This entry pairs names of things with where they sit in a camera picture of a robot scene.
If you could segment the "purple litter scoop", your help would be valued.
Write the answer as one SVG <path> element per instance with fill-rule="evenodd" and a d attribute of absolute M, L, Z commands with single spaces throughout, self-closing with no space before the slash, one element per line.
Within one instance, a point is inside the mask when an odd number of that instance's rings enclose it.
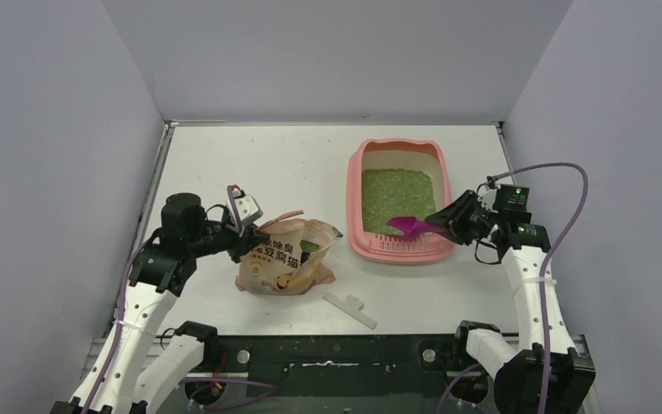
<path fill-rule="evenodd" d="M 446 232 L 444 227 L 428 223 L 415 216 L 396 216 L 386 222 L 386 225 L 397 230 L 400 236 L 415 239 L 426 234 L 442 234 Z"/>

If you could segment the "beige cat litter bag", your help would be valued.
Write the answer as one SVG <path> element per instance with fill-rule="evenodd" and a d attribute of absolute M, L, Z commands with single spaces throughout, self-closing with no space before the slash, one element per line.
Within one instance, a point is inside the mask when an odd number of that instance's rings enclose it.
<path fill-rule="evenodd" d="M 269 240 L 241 257 L 234 281 L 239 291 L 294 296 L 335 281 L 334 273 L 322 264 L 329 249 L 343 237 L 335 226 L 306 219 L 302 210 L 293 210 L 259 230 Z"/>

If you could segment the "white bag clip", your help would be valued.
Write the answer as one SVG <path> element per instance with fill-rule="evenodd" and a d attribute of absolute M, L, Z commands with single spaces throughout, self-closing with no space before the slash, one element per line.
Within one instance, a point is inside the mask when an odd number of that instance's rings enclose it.
<path fill-rule="evenodd" d="M 340 298 L 332 292 L 325 292 L 323 299 L 368 329 L 376 329 L 377 322 L 363 312 L 364 303 L 358 297 L 348 294 L 345 298 Z"/>

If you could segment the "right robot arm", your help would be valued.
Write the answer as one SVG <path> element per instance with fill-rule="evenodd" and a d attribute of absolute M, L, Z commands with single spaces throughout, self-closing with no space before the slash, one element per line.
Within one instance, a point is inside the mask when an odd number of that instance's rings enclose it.
<path fill-rule="evenodd" d="M 457 245 L 490 240 L 515 303 L 516 347 L 495 326 L 464 321 L 450 355 L 457 366 L 478 363 L 492 377 L 501 413 L 577 413 L 596 369 L 578 352 L 564 322 L 551 269 L 554 245 L 531 219 L 529 193 L 506 184 L 483 194 L 466 191 L 424 220 Z"/>

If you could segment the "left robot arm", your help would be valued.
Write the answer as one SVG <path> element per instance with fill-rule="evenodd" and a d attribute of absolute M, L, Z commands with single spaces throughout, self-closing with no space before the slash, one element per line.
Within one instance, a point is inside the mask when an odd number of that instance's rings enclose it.
<path fill-rule="evenodd" d="M 227 187 L 219 207 L 221 218 L 210 220 L 198 195 L 167 198 L 160 226 L 126 266 L 106 342 L 72 397 L 54 403 L 53 413 L 154 413 L 187 373 L 221 362 L 216 328 L 191 321 L 177 328 L 158 357 L 145 362 L 198 259 L 226 252 L 239 262 L 269 239 L 256 225 L 263 215 L 259 203 L 238 185 Z"/>

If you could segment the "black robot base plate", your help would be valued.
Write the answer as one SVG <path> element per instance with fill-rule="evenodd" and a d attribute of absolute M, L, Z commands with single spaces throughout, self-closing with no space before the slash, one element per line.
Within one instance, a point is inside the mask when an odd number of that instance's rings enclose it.
<path fill-rule="evenodd" d="M 453 334 L 218 336 L 193 371 L 250 380 L 249 397 L 436 398 L 473 363 Z"/>

